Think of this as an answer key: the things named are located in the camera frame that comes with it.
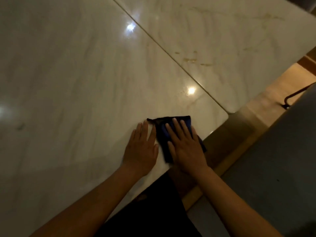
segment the marble countertop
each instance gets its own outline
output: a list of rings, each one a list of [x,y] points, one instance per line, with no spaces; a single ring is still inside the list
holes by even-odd
[[[316,46],[316,18],[286,0],[115,0],[228,112]]]
[[[113,0],[1,10],[1,236],[28,236],[104,181],[145,118],[191,115],[202,139],[228,118]],[[160,150],[115,212],[168,168]]]

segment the finger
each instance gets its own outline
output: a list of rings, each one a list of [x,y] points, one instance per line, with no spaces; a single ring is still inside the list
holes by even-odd
[[[176,149],[175,149],[175,147],[174,147],[174,145],[172,144],[171,141],[168,141],[168,147],[169,147],[169,151],[170,151],[170,154],[172,156],[173,162],[175,163],[176,162],[176,158],[177,158]]]
[[[144,120],[143,127],[142,127],[142,132],[140,134],[140,140],[146,141],[147,140],[147,135],[148,135],[148,121]]]
[[[136,127],[136,131],[135,131],[135,136],[134,136],[134,140],[139,140],[140,138],[140,131],[142,129],[142,123],[139,123]]]
[[[191,126],[193,139],[198,142],[198,134],[193,126]]]
[[[148,143],[151,146],[153,146],[155,144],[155,140],[156,140],[156,127],[155,127],[155,125],[153,125],[153,128],[151,129],[150,136],[148,138]]]
[[[180,123],[183,127],[183,132],[184,132],[185,136],[189,139],[192,139],[190,131],[189,131],[188,127],[186,126],[184,120],[180,120]]]
[[[166,129],[167,129],[167,131],[168,131],[168,133],[169,133],[169,135],[170,135],[172,141],[173,141],[174,143],[178,143],[180,140],[179,140],[179,138],[177,137],[177,135],[173,132],[172,128],[170,127],[170,125],[169,125],[168,123],[166,124]]]
[[[173,121],[174,127],[176,128],[179,139],[180,140],[184,139],[185,136],[184,136],[183,130],[181,129],[181,127],[179,125],[179,122],[177,121],[176,118],[173,118],[172,121]]]
[[[159,145],[155,144],[154,146],[154,158],[157,159],[159,153]]]
[[[134,130],[132,131],[132,134],[131,134],[130,140],[128,141],[128,143],[129,143],[129,144],[130,144],[130,143],[132,143],[132,141],[134,140],[134,137],[135,137],[135,132],[136,132],[136,130],[134,129]]]

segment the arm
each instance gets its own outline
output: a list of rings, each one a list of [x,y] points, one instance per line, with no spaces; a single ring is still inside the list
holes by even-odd
[[[184,121],[183,130],[176,119],[173,122],[178,137],[169,125],[166,128],[173,142],[168,145],[174,162],[196,180],[228,231],[237,237],[282,236],[207,166],[195,129],[192,127],[192,138]]]
[[[154,167],[158,156],[155,127],[148,141],[147,133],[147,121],[138,124],[125,149],[121,167],[31,237],[93,236],[133,185]]]

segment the microfiber towel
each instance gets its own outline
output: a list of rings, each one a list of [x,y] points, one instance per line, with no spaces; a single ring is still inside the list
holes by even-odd
[[[166,163],[173,163],[172,156],[171,156],[171,153],[170,153],[169,148],[168,148],[168,141],[172,142],[172,140],[171,140],[171,137],[166,129],[166,123],[168,123],[170,125],[170,127],[172,128],[172,130],[177,134],[175,127],[174,127],[174,124],[172,122],[173,118],[176,118],[177,121],[179,122],[179,124],[180,124],[180,120],[184,120],[184,122],[185,122],[186,126],[188,127],[188,130],[192,136],[191,117],[190,116],[161,117],[161,118],[157,118],[154,120],[149,119],[149,118],[147,119],[147,121],[149,123],[154,124],[156,126],[156,137],[157,137],[159,144],[162,147],[162,151],[163,151],[163,155],[164,155],[164,159],[165,159]],[[203,141],[201,140],[200,137],[198,139],[199,139],[200,145],[202,147],[202,150],[205,153],[206,148],[203,144]]]

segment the black pants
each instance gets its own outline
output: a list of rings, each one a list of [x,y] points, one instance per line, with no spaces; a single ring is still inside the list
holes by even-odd
[[[167,173],[140,194],[139,198],[109,219],[95,237],[131,234],[201,236],[186,215],[178,192]]]

